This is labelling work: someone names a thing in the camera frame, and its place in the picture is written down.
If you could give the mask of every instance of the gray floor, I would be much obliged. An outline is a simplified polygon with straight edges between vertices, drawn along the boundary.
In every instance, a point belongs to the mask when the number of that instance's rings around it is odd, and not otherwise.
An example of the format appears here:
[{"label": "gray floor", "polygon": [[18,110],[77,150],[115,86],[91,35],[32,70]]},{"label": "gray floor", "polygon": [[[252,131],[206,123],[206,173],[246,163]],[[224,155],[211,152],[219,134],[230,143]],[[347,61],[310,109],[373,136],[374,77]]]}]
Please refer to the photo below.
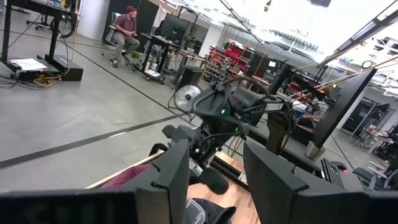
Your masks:
[{"label": "gray floor", "polygon": [[[36,17],[13,12],[10,43],[26,29],[25,20]],[[32,27],[9,56],[44,55],[49,37],[48,30]],[[127,66],[111,67],[101,53],[112,51],[95,41],[80,36],[75,41],[73,61],[84,68],[81,82],[59,82],[40,91],[0,90],[0,191],[86,187],[145,158],[154,143],[167,142],[161,132],[165,125],[188,125],[186,116],[176,118],[178,112],[167,109],[170,87],[147,82]],[[66,55],[63,44],[57,54]],[[1,75],[9,72],[0,65]],[[342,152],[332,139],[326,148],[325,157],[346,162],[353,156],[356,166],[372,158],[344,147]],[[238,154],[235,159],[242,160]]]}]

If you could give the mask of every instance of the fan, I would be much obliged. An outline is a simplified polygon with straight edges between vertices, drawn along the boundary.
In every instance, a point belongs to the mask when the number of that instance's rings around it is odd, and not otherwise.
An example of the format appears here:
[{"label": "fan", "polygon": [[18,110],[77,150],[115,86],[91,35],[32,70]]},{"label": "fan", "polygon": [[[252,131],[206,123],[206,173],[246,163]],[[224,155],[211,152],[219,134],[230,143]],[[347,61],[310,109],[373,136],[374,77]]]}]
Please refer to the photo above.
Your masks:
[{"label": "fan", "polygon": [[177,109],[189,113],[192,110],[194,99],[201,93],[196,85],[185,85],[174,93],[174,105]]}]

